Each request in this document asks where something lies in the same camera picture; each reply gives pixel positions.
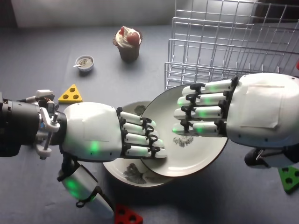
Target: metal wire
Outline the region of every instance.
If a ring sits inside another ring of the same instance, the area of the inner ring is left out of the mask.
[[[298,75],[299,6],[254,0],[176,0],[165,90],[249,73]]]

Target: cupcake wrapper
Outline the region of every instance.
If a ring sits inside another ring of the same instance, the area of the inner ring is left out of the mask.
[[[142,34],[141,34],[141,32],[137,29],[135,29],[135,30],[139,33],[141,43],[142,43]],[[139,56],[139,48],[140,48],[141,43],[137,47],[122,48],[121,46],[118,45],[117,41],[115,40],[116,34],[114,35],[114,38],[113,38],[113,44],[118,48],[122,60],[127,62],[127,63],[131,63],[131,62],[135,61]]]

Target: gray tablecloth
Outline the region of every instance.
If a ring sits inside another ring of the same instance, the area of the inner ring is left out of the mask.
[[[52,89],[57,100],[76,84],[84,101],[118,107],[153,100],[164,91],[171,27],[139,27],[143,43],[131,65],[121,61],[112,44],[117,29],[0,30],[0,91],[18,100]],[[95,60],[87,76],[72,67],[85,54]],[[75,207],[75,199],[56,180],[62,156],[57,147],[52,150],[45,161],[29,147],[16,157],[0,158],[0,223],[112,224]],[[229,142],[206,169],[152,189],[127,186],[102,164],[84,164],[113,202],[132,208],[145,224],[296,223],[299,191],[286,195],[275,168],[246,167],[248,150]]]

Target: yellow triangle block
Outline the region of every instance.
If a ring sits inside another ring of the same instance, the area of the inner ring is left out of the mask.
[[[62,104],[74,104],[83,102],[83,99],[76,85],[73,84],[67,91],[64,92],[64,94],[59,97],[58,101]]]

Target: stacked plates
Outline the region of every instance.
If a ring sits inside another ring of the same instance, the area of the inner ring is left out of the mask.
[[[167,183],[173,177],[195,173],[211,164],[223,151],[228,139],[217,137],[180,136],[172,132],[179,123],[173,113],[179,108],[177,100],[186,85],[163,92],[151,103],[138,102],[123,107],[125,112],[141,115],[155,121],[155,130],[164,142],[167,158],[159,160],[117,159],[104,163],[117,179],[138,187],[154,187]]]

